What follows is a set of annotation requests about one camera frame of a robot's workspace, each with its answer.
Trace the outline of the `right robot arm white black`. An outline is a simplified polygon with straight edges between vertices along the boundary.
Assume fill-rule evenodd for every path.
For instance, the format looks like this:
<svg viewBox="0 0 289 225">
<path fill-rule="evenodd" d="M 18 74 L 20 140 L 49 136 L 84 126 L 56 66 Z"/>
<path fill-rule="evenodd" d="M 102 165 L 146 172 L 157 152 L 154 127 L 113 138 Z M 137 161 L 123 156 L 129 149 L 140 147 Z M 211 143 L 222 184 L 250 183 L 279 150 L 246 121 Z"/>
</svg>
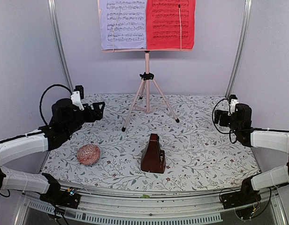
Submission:
<svg viewBox="0 0 289 225">
<path fill-rule="evenodd" d="M 247 204 L 264 188 L 289 184 L 289 130 L 253 128 L 251 108 L 246 104 L 230 103 L 228 110 L 215 109 L 212 120 L 216 127 L 228 128 L 236 142 L 250 147 L 261 166 L 261 173 L 242 181 L 237 193 L 240 204 Z"/>
</svg>

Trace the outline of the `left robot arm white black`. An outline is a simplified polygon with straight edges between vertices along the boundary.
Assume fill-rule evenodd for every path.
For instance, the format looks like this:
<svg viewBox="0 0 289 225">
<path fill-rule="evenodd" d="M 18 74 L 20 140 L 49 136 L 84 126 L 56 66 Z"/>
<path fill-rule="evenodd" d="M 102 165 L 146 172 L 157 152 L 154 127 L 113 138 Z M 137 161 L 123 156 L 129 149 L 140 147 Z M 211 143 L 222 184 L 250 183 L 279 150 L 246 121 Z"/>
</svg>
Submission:
<svg viewBox="0 0 289 225">
<path fill-rule="evenodd" d="M 17 171 L 6 165 L 29 155 L 61 147 L 84 123 L 102 119 L 104 108 L 105 102 L 88 105 L 63 98 L 52 105 L 52 117 L 47 125 L 30 133 L 0 140 L 0 191 L 32 191 L 45 194 L 53 203 L 61 203 L 64 193 L 52 175 Z"/>
</svg>

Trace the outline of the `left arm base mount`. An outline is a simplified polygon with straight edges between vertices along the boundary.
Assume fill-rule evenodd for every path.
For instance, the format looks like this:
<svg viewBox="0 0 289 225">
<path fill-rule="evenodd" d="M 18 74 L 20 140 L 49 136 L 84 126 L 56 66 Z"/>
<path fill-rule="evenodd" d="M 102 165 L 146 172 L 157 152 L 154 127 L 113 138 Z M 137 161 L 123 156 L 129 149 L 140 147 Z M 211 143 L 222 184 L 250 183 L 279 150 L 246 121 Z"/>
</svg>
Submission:
<svg viewBox="0 0 289 225">
<path fill-rule="evenodd" d="M 48 191 L 40 194 L 41 201 L 50 203 L 52 206 L 62 206 L 77 209 L 81 200 L 81 195 L 77 193 L 77 188 L 69 187 L 65 190 Z"/>
</svg>

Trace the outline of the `red sheet music paper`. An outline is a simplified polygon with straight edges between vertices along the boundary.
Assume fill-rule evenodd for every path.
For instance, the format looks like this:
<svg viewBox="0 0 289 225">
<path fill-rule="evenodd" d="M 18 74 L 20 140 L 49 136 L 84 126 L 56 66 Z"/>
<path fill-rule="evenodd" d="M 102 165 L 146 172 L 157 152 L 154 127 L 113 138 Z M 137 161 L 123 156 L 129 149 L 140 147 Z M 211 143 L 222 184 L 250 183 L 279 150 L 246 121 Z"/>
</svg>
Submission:
<svg viewBox="0 0 289 225">
<path fill-rule="evenodd" d="M 149 0 L 146 5 L 147 50 L 193 49 L 195 0 Z"/>
</svg>

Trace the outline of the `purple sheet music paper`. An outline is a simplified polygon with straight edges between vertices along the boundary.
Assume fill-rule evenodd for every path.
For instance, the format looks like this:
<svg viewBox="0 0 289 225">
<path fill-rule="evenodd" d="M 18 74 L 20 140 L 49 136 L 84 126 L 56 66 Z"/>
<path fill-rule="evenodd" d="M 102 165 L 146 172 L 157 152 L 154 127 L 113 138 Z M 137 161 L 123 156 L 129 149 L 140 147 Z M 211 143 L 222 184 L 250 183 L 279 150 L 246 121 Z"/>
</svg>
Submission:
<svg viewBox="0 0 289 225">
<path fill-rule="evenodd" d="M 102 50 L 145 49 L 145 0 L 99 0 Z"/>
</svg>

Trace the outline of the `brown wooden metronome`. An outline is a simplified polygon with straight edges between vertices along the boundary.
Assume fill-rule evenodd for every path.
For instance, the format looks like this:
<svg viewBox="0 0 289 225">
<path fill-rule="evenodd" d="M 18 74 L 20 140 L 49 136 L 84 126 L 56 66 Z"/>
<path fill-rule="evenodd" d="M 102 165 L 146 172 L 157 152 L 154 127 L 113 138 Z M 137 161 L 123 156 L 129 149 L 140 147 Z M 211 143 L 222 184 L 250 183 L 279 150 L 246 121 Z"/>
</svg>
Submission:
<svg viewBox="0 0 289 225">
<path fill-rule="evenodd" d="M 150 134 L 148 144 L 142 154 L 140 168 L 141 171 L 148 173 L 164 173 L 166 168 L 165 152 L 161 150 L 157 134 Z"/>
</svg>

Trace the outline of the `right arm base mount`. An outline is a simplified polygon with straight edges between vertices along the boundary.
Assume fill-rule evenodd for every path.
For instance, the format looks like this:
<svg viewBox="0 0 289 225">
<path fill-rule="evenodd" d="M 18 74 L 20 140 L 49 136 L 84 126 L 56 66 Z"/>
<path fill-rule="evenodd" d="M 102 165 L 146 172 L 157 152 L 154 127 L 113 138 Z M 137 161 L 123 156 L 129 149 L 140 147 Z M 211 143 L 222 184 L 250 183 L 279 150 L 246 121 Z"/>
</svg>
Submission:
<svg viewBox="0 0 289 225">
<path fill-rule="evenodd" d="M 226 194 L 220 194 L 220 202 L 224 209 L 244 206 L 250 203 L 258 203 L 261 200 L 259 191 L 255 191 L 252 187 L 251 180 L 242 181 L 241 189 Z"/>
</svg>

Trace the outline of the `pink music stand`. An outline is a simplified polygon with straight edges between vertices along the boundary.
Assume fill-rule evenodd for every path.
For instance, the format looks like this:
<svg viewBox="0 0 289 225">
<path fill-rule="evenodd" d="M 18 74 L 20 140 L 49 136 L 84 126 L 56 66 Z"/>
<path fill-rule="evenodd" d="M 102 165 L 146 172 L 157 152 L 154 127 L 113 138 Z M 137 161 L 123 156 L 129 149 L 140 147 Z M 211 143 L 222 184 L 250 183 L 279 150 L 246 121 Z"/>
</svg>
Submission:
<svg viewBox="0 0 289 225">
<path fill-rule="evenodd" d="M 145 49 L 136 49 L 136 50 L 132 50 L 132 49 L 125 49 L 125 50 L 116 50 L 116 51 L 111 51 L 111 50 L 102 50 L 104 52 L 111 52 L 111 53 L 115 53 L 115 52 L 131 52 L 131 51 L 144 51 L 144 57 L 145 57 L 145 72 L 143 74 L 140 75 L 141 77 L 141 83 L 139 85 L 139 88 L 136 92 L 136 95 L 133 99 L 133 102 L 130 106 L 127 118 L 125 120 L 125 123 L 122 127 L 122 131 L 125 131 L 127 126 L 128 126 L 128 122 L 130 120 L 132 111 L 134 108 L 136 108 L 136 101 L 137 99 L 142 99 L 143 95 L 146 95 L 146 107 L 143 109 L 145 112 L 151 112 L 152 108 L 150 107 L 150 83 L 154 83 L 155 87 L 157 88 L 159 94 L 161 95 L 161 97 L 164 99 L 165 104 L 167 105 L 168 109 L 170 110 L 174 120 L 176 122 L 179 122 L 179 119 L 177 117 L 177 115 L 175 114 L 175 112 L 173 111 L 172 107 L 169 105 L 169 102 L 167 101 L 165 95 L 163 94 L 161 88 L 159 87 L 159 85 L 157 84 L 154 75 L 150 72 L 150 52 L 151 51 L 158 51 L 158 50 L 147 50 L 147 48 Z M 178 51 L 178 50 L 174 50 L 174 49 L 167 49 L 167 50 L 161 50 L 161 51 Z M 184 51 L 192 51 L 192 49 L 186 49 L 180 52 L 184 52 Z"/>
</svg>

